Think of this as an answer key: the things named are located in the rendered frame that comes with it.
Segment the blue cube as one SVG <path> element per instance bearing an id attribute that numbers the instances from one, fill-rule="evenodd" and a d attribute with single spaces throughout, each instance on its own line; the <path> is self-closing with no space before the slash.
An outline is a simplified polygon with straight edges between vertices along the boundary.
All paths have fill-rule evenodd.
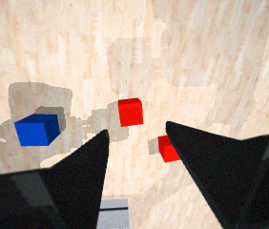
<path id="1" fill-rule="evenodd" d="M 31 114 L 13 124 L 20 146 L 49 146 L 60 135 L 57 114 Z"/>

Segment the red cube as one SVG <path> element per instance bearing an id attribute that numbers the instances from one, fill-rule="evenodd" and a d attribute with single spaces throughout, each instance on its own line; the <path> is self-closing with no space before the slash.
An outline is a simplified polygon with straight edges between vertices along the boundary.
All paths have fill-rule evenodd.
<path id="1" fill-rule="evenodd" d="M 158 150 L 164 162 L 180 160 L 178 154 L 176 153 L 176 150 L 174 149 L 167 135 L 158 137 Z"/>
<path id="2" fill-rule="evenodd" d="M 143 124 L 142 102 L 139 98 L 118 100 L 121 127 Z"/>

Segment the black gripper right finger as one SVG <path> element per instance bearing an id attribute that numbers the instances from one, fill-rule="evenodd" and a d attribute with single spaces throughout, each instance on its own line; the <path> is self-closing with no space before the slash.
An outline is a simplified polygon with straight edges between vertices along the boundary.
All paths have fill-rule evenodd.
<path id="1" fill-rule="evenodd" d="M 223 229 L 246 214 L 269 165 L 269 135 L 243 140 L 166 121 L 165 131 Z"/>

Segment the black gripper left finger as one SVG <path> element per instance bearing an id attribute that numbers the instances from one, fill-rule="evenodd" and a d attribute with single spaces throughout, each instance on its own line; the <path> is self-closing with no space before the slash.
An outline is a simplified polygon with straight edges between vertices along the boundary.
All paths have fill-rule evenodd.
<path id="1" fill-rule="evenodd" d="M 109 149 L 106 129 L 50 168 L 0 175 L 0 218 L 42 212 L 55 229 L 96 229 Z"/>

